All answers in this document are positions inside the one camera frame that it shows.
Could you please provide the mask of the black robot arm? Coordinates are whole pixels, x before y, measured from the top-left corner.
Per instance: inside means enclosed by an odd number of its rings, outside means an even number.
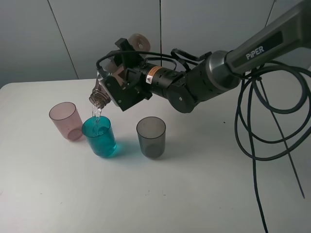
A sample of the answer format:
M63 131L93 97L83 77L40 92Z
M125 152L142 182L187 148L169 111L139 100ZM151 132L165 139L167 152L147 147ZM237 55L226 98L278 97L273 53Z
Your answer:
M97 65L98 83L123 111L152 95L190 113L206 100L236 88L242 74L296 48L311 46L311 3L303 0L232 51L200 57L173 49L170 55L147 52L146 58L124 38L109 53L123 66L123 81Z

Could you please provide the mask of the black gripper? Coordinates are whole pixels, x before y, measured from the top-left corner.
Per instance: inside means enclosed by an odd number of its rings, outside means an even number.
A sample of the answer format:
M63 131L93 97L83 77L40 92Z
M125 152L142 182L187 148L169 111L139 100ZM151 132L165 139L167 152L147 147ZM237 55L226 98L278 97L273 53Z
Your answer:
M113 102L124 112L143 100L152 97L149 86L145 82L146 76L137 70L127 68L122 85L117 79L109 75L103 78L103 88Z

